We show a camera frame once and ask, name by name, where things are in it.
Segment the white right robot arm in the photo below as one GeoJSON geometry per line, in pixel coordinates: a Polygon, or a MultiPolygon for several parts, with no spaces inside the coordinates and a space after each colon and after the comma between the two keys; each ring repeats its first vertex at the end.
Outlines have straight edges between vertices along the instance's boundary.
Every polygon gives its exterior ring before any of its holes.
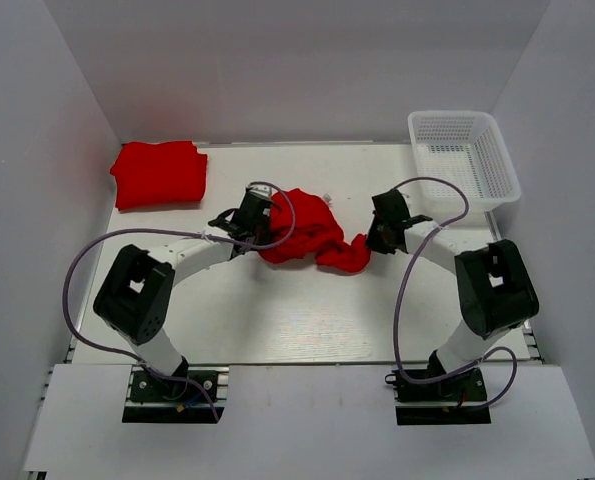
{"type": "Polygon", "coordinates": [[[397,294],[393,318],[393,350],[402,379],[413,385],[450,381],[473,369],[500,349],[494,345],[539,311],[539,300],[516,244],[508,239],[465,249],[426,215],[413,216],[403,194],[390,189],[372,198],[373,220],[367,248],[379,254],[410,255],[397,294]],[[454,275],[461,320],[448,340],[431,353],[426,375],[403,369],[399,324],[404,295],[417,261],[424,258],[454,275]]]}

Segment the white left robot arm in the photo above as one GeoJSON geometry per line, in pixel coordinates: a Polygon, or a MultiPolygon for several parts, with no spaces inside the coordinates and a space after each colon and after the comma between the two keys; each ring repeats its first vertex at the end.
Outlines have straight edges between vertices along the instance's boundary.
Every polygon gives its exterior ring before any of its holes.
{"type": "Polygon", "coordinates": [[[239,207],[208,222],[198,238],[142,249],[129,244],[115,258],[93,302],[94,313],[118,332],[147,367],[185,377],[188,363],[173,346],[164,323],[173,288],[254,245],[270,242],[271,188],[254,184],[239,207]]]}

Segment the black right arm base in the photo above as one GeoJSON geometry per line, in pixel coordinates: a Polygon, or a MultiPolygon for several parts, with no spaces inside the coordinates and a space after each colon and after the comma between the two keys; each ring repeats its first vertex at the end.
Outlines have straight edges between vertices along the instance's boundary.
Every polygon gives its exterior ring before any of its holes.
{"type": "Polygon", "coordinates": [[[432,384],[413,384],[402,378],[397,370],[384,377],[394,388],[396,399],[412,402],[484,402],[488,399],[481,370],[475,368],[457,377],[432,384]]]}

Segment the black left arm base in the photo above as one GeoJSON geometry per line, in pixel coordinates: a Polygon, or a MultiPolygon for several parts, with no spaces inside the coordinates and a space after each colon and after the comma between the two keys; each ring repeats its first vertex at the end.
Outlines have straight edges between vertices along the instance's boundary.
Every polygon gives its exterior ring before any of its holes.
{"type": "MultiPolygon", "coordinates": [[[[210,369],[190,369],[186,377],[199,384],[212,401],[217,399],[219,372],[210,369]]],[[[138,404],[199,403],[208,404],[200,388],[186,381],[172,381],[153,375],[148,369],[134,368],[127,399],[138,404]]]]}

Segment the red folded t shirt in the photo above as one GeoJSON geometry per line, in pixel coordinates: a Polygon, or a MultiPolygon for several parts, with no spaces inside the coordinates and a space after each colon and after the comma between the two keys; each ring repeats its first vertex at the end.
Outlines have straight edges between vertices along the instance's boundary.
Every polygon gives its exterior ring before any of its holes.
{"type": "Polygon", "coordinates": [[[200,202],[206,192],[208,155],[191,141],[125,144],[110,174],[120,211],[200,202]]]}

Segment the red t shirt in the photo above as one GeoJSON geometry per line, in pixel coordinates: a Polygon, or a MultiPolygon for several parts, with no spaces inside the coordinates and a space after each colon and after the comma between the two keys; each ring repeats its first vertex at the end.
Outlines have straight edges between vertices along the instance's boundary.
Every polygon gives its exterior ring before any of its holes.
{"type": "Polygon", "coordinates": [[[110,174],[120,211],[200,202],[206,192],[208,155],[191,141],[125,144],[110,174]]]}
{"type": "Polygon", "coordinates": [[[312,256],[318,267],[358,274],[368,265],[371,251],[366,247],[367,235],[359,233],[348,243],[328,204],[316,195],[295,188],[286,192],[296,214],[296,223],[289,238],[259,255],[271,264],[301,260],[312,256]]]}

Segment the white plastic mesh basket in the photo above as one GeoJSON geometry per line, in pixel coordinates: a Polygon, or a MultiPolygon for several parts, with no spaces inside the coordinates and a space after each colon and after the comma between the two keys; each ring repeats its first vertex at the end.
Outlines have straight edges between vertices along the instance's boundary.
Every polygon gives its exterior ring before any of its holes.
{"type": "Polygon", "coordinates": [[[425,205],[434,213],[455,215],[463,200],[471,213],[486,213],[514,203],[521,187],[497,122],[488,113],[424,110],[408,116],[412,155],[425,205]]]}

